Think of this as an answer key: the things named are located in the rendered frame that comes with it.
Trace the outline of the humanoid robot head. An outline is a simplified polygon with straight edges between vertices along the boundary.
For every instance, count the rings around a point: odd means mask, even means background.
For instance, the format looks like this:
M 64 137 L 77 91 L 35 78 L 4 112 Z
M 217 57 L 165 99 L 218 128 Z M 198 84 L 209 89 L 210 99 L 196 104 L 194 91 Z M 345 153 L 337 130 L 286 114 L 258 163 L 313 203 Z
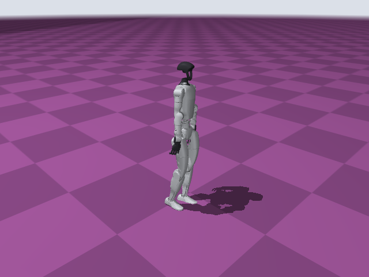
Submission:
M 187 83 L 187 84 L 184 84 L 184 85 L 190 85 L 188 83 L 188 80 L 191 81 L 192 79 L 192 70 L 194 69 L 194 65 L 190 62 L 181 62 L 178 67 L 177 67 L 178 70 L 182 70 L 183 73 L 186 73 L 186 78 L 182 78 L 181 82 L 179 83 L 179 85 L 181 83 Z M 190 76 L 189 76 L 189 72 L 190 72 Z M 182 84 L 181 84 L 182 85 Z

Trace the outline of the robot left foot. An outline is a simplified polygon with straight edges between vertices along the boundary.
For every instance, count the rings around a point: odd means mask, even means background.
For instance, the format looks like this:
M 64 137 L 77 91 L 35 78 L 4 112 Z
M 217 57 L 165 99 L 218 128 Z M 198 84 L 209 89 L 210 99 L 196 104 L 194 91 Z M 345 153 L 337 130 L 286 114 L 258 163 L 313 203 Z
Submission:
M 183 196 L 185 196 L 185 195 L 183 195 Z M 180 200 L 180 201 L 184 201 L 186 203 L 190 203 L 190 204 L 196 204 L 197 203 L 197 201 L 195 201 L 194 199 L 192 199 L 189 196 L 182 197 L 182 194 L 179 194 L 177 199 Z

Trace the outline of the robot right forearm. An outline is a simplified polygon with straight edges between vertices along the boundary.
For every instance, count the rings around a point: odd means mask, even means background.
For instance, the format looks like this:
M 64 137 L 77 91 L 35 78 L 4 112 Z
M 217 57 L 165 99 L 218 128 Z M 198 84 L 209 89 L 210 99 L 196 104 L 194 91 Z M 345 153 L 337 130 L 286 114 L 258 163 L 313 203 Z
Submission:
M 174 131 L 174 135 L 176 137 L 176 142 L 180 142 L 181 141 L 181 135 L 182 135 L 182 114 L 181 113 L 177 113 L 175 115 L 175 119 L 174 119 L 174 125 L 175 125 L 175 131 Z

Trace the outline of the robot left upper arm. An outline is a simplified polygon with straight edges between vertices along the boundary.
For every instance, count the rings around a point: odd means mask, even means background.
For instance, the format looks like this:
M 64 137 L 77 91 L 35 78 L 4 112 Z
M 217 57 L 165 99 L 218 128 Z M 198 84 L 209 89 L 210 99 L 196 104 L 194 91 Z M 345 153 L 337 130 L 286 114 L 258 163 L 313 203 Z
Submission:
M 195 87 L 195 85 L 193 85 L 193 86 L 194 86 L 195 91 L 196 91 L 196 87 Z M 195 112 L 197 112 L 197 110 L 198 110 L 198 106 L 195 104 L 195 105 L 194 105 L 194 113 L 195 113 Z

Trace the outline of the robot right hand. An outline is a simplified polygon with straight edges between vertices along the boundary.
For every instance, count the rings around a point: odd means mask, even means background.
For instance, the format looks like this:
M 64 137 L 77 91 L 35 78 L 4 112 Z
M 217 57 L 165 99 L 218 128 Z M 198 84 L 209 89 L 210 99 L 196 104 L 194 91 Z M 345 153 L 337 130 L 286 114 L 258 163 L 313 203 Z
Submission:
M 180 150 L 180 147 L 181 147 L 180 143 L 181 143 L 181 141 L 176 142 L 176 137 L 174 137 L 174 145 L 172 146 L 172 150 L 171 150 L 171 152 L 169 152 L 169 154 L 176 155 L 177 152 L 179 153 L 179 150 Z

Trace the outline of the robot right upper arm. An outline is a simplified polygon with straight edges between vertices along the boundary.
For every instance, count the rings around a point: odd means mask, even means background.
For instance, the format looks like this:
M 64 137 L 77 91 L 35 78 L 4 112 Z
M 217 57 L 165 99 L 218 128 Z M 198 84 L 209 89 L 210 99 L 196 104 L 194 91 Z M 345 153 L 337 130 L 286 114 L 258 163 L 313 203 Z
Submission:
M 182 87 L 174 89 L 174 117 L 177 113 L 182 114 L 182 119 L 184 118 L 184 114 L 180 112 L 182 108 L 183 97 L 185 95 L 185 89 Z

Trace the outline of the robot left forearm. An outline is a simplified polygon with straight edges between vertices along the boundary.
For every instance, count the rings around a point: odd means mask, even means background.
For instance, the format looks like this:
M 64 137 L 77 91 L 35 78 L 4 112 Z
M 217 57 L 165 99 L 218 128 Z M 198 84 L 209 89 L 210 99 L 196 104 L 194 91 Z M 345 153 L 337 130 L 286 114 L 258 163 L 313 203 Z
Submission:
M 196 124 L 196 115 L 197 115 L 197 112 L 194 113 L 192 119 L 190 119 L 190 126 L 192 127 L 192 129 L 195 130 L 195 124 Z

